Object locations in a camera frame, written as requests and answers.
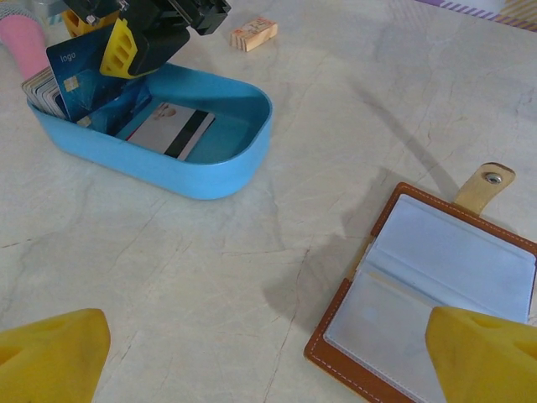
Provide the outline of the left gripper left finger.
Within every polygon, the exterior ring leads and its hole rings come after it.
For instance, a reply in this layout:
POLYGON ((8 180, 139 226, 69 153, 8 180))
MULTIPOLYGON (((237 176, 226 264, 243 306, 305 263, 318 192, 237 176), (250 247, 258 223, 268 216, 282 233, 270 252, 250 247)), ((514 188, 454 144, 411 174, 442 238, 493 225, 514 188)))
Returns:
POLYGON ((2 402, 91 402, 111 335, 86 308, 1 332, 2 402))

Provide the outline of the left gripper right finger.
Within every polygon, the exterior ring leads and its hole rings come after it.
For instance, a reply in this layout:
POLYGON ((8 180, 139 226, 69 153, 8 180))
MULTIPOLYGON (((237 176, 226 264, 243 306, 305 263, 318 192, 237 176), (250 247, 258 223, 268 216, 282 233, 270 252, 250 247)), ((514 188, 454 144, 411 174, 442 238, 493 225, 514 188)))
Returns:
POLYGON ((446 401, 536 401, 535 327, 438 306, 425 344, 446 401))

